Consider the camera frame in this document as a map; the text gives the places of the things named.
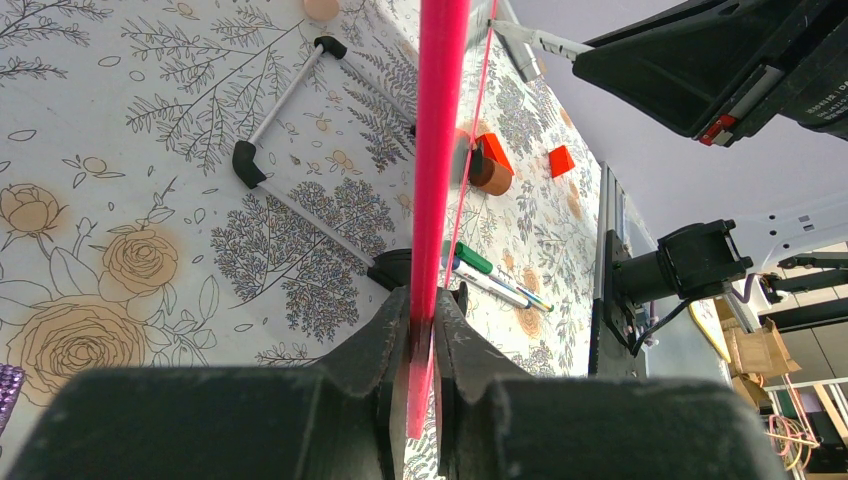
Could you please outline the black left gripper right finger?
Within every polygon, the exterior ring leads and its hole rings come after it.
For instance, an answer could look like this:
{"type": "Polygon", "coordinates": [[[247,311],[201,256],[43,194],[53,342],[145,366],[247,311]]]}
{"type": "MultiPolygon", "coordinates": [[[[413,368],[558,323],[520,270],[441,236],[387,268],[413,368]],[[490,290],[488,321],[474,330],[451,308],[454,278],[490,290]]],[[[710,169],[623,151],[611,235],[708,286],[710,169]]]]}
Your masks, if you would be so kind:
{"type": "Polygon", "coordinates": [[[711,381],[536,377],[440,290],[438,472],[448,479],[782,479],[759,417],[711,381]]]}

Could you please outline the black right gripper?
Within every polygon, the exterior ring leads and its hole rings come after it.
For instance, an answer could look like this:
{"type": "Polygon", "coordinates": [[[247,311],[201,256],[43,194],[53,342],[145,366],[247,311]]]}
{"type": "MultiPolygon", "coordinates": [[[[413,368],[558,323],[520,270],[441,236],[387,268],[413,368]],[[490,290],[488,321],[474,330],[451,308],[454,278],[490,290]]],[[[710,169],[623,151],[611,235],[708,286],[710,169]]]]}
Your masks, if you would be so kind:
{"type": "Polygon", "coordinates": [[[778,116],[847,139],[845,1],[685,1],[587,44],[575,76],[704,145],[778,116]]]}

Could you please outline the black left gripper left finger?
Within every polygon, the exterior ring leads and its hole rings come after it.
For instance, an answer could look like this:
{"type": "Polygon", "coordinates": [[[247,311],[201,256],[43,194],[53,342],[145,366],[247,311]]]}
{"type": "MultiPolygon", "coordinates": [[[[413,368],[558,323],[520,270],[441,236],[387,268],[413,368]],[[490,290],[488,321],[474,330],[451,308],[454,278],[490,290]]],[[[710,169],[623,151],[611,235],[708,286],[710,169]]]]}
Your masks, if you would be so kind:
{"type": "Polygon", "coordinates": [[[409,291],[298,367],[95,369],[55,397],[12,479],[399,479],[409,291]]]}

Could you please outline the white marker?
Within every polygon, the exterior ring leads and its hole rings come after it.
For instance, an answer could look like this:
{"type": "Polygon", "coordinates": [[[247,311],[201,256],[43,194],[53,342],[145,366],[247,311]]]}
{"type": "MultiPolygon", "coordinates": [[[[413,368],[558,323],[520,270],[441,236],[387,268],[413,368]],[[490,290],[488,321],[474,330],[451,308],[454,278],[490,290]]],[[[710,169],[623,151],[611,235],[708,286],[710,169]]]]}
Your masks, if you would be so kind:
{"type": "Polygon", "coordinates": [[[531,48],[564,57],[574,62],[578,56],[593,50],[587,44],[556,36],[552,33],[530,29],[515,22],[506,20],[490,20],[489,26],[498,34],[510,40],[516,40],[531,48]]]}

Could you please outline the pink framed whiteboard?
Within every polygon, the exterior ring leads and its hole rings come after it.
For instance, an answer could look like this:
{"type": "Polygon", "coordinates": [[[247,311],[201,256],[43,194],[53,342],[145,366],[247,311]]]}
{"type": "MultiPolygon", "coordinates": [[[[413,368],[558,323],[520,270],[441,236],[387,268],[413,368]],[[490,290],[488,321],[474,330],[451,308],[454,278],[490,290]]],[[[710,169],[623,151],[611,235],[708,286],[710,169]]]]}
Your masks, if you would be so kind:
{"type": "Polygon", "coordinates": [[[432,383],[431,335],[442,259],[456,231],[449,197],[463,187],[485,90],[495,1],[420,5],[407,435],[422,435],[432,383]]]}

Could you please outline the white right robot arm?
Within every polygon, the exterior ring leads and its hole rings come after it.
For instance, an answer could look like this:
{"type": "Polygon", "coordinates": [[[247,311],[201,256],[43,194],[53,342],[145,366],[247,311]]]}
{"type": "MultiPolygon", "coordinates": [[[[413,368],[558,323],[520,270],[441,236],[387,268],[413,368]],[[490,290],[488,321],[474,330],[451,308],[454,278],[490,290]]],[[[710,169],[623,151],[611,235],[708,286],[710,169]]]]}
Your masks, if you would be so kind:
{"type": "Polygon", "coordinates": [[[767,146],[766,172],[813,177],[738,219],[751,270],[846,237],[845,2],[686,1],[591,39],[573,71],[713,149],[753,147],[769,122],[794,124],[767,146]]]}

